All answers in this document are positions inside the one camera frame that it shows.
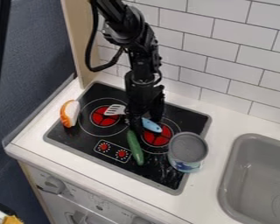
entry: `tin can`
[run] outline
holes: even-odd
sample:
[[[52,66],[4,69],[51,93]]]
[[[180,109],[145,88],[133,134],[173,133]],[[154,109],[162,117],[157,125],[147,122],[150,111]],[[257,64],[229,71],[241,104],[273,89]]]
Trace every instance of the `tin can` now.
[[[169,142],[168,160],[180,172],[197,172],[208,153],[207,142],[192,132],[181,132]]]

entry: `gray wall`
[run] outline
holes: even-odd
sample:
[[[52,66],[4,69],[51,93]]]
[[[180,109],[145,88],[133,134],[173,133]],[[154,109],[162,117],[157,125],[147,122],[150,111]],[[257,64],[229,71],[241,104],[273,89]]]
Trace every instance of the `gray wall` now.
[[[0,202],[25,224],[48,220],[1,141],[73,72],[60,1],[13,0],[0,83]]]

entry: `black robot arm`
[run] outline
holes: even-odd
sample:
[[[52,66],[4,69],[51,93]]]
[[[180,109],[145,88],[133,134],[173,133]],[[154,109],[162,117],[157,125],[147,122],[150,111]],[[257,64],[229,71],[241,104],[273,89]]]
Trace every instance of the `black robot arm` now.
[[[90,0],[94,15],[94,29],[86,51],[87,67],[98,72],[113,66],[123,52],[129,54],[131,71],[125,75],[126,93],[129,98],[127,116],[130,127],[141,134],[142,116],[149,112],[151,119],[159,122],[164,113],[164,86],[159,70],[161,57],[158,42],[151,27],[137,8],[129,7],[121,0]],[[90,55],[98,26],[98,11],[105,17],[104,38],[120,46],[114,58],[103,66],[91,67]]]

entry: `control panel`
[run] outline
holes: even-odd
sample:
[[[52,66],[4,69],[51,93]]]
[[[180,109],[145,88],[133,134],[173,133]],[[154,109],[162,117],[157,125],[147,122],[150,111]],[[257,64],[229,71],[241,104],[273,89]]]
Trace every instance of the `control panel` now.
[[[110,143],[106,140],[101,140],[98,142],[94,148],[94,151],[123,164],[128,163],[131,157],[130,150],[125,149],[115,143]]]
[[[79,187],[69,184],[59,178],[55,178],[53,175],[47,172],[40,171],[29,166],[29,172],[34,180],[34,183],[38,186],[38,189],[42,192],[49,193],[50,197],[65,198],[63,203],[71,203],[80,207],[85,207],[89,213],[96,214],[98,217],[110,221],[115,224],[157,224],[150,220],[146,220],[137,214],[134,214],[121,206],[116,205],[95,193],[87,192]],[[79,219],[79,215],[76,213],[71,214],[75,219]]]

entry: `black stovetop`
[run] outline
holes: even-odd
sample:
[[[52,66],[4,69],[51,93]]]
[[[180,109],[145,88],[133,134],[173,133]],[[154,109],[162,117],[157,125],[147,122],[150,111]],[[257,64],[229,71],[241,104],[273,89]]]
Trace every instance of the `black stovetop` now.
[[[95,83],[79,102],[81,112],[77,125],[67,129],[57,121],[45,134],[47,142],[72,153],[79,151],[77,154],[85,158],[169,193],[180,190],[181,183],[185,182],[184,176],[188,175],[170,166],[166,155],[167,145],[170,138],[181,131],[204,136],[210,123],[209,116],[166,104],[164,118],[160,123],[162,134],[146,130],[141,136],[145,162],[143,166],[138,166],[131,156],[126,139],[128,125],[124,115],[103,115],[111,104],[126,105],[125,93]]]

